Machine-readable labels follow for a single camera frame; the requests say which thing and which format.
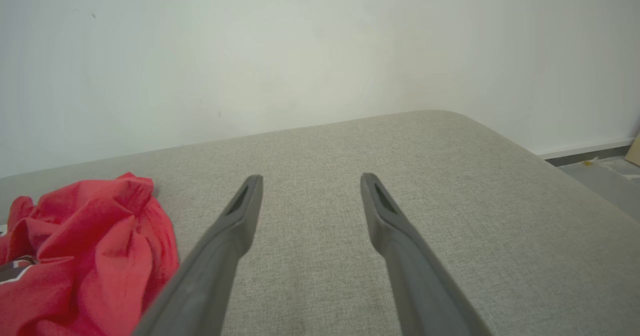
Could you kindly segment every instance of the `white wall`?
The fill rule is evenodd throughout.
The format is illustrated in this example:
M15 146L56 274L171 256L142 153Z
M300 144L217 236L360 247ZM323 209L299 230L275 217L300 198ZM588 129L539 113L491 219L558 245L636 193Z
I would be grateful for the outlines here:
M0 177L418 109L615 142L640 0L0 0L0 97Z

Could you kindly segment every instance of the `gray sofa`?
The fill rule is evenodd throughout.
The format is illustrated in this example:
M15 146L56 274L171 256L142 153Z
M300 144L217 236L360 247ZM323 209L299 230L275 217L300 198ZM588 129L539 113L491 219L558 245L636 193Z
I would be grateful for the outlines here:
M153 179L182 259L251 174L264 176L226 335L396 335L359 189L382 180L496 335L640 334L640 224L457 113L288 129L0 179L12 200L83 179Z

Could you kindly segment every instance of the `red garment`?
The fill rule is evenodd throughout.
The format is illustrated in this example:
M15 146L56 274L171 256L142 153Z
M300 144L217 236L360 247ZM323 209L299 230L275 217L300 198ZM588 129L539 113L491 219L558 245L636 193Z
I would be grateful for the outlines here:
M0 264L35 256L0 284L0 335L125 336L178 268L171 220L150 178L89 179L14 200Z

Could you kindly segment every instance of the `tile floor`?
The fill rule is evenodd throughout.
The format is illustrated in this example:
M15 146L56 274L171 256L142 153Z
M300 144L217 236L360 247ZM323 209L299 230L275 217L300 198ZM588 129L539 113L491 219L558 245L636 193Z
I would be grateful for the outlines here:
M558 167L640 222L640 167L623 156Z

